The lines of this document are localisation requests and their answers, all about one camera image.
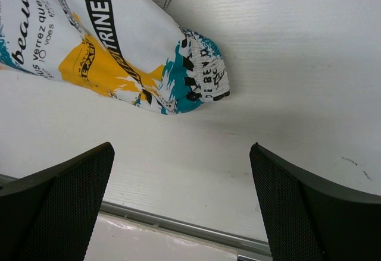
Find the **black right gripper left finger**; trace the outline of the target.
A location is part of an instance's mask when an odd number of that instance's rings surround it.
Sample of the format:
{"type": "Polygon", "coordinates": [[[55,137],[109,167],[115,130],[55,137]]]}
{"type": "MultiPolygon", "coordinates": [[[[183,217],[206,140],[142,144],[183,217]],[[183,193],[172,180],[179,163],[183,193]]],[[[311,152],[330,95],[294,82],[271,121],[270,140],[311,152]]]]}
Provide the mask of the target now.
{"type": "Polygon", "coordinates": [[[83,260],[114,156],[106,142],[1,184],[1,260],[83,260]]]}

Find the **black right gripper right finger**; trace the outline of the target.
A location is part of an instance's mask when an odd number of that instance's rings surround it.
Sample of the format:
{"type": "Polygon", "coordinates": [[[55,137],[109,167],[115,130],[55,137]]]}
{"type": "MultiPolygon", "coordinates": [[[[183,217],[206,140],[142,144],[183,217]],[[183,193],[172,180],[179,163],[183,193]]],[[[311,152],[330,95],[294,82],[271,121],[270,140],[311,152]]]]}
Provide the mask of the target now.
{"type": "Polygon", "coordinates": [[[380,196],[329,181],[258,143],[249,158],[273,260],[380,260],[380,196]]]}

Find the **white printed shorts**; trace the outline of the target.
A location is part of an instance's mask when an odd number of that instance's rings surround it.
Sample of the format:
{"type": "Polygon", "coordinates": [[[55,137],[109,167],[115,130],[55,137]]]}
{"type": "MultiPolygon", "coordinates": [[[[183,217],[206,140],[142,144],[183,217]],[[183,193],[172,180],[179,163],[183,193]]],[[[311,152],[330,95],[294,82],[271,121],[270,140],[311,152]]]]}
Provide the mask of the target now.
{"type": "Polygon", "coordinates": [[[1,0],[1,67],[164,115],[230,93],[222,54],[171,0],[1,0]]]}

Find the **aluminium rail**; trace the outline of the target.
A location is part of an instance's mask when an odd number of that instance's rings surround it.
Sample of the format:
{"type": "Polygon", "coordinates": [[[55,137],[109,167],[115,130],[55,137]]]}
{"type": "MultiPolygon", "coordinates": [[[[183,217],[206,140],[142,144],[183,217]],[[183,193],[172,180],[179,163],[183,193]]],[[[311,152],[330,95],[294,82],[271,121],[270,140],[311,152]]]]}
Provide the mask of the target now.
{"type": "MultiPolygon", "coordinates": [[[[16,180],[2,176],[1,184],[16,180]]],[[[267,244],[102,200],[83,260],[271,260],[267,244]]]]}

